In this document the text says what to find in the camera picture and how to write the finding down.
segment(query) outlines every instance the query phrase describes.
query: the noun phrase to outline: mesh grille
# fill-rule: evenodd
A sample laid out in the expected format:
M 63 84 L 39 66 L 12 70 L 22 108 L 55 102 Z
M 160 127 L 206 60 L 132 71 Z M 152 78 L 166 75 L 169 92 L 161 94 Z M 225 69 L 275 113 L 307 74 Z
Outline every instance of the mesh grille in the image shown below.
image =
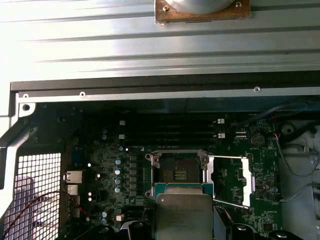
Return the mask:
M 33 199 L 60 190 L 61 154 L 20 156 L 13 202 L 5 213 L 4 230 Z M 48 194 L 32 204 L 5 240 L 54 240 L 58 237 L 60 193 Z

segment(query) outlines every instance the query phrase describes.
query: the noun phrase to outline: side panel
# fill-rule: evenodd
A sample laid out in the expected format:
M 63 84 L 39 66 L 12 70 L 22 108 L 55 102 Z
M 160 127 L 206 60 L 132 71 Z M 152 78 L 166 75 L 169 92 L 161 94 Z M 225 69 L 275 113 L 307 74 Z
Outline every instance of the side panel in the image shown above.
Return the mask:
M 252 17 L 159 25 L 152 0 L 5 0 L 6 81 L 320 69 L 320 3 L 252 0 Z

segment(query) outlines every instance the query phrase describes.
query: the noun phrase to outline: black plastic part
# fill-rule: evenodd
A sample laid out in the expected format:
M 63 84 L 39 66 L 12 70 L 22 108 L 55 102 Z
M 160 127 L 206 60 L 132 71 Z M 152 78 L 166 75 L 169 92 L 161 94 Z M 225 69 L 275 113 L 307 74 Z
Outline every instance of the black plastic part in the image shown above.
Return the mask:
M 115 230 L 110 226 L 94 226 L 75 240 L 111 240 Z
M 255 240 L 254 231 L 242 224 L 234 224 L 231 228 L 230 236 L 230 240 Z
M 149 227 L 142 221 L 136 221 L 128 226 L 130 240 L 152 240 Z
M 269 233 L 270 240 L 303 240 L 289 231 L 278 230 Z

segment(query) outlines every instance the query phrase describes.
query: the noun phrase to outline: motherboard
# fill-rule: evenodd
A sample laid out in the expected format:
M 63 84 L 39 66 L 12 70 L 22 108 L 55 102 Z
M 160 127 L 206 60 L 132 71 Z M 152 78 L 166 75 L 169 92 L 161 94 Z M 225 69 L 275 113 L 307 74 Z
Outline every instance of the motherboard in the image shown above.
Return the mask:
M 251 226 L 262 236 L 281 230 L 274 123 L 261 119 L 241 128 L 231 126 L 253 115 L 84 116 L 76 134 L 77 144 L 72 147 L 70 171 L 82 174 L 81 183 L 72 194 L 85 213 L 78 211 L 72 201 L 69 203 L 70 221 L 64 236 L 73 239 L 97 225 L 119 231 L 125 222 L 151 223 L 156 205 L 155 186 L 207 183 L 202 152 L 225 156 L 214 158 L 208 179 L 214 199 L 236 206 L 213 201 L 215 206 L 226 212 L 232 222 Z M 244 203 L 244 186 L 248 184 L 242 158 L 248 160 L 253 179 L 249 207 L 238 207 Z M 68 182 L 68 190 L 74 189 L 72 186 L 72 181 Z

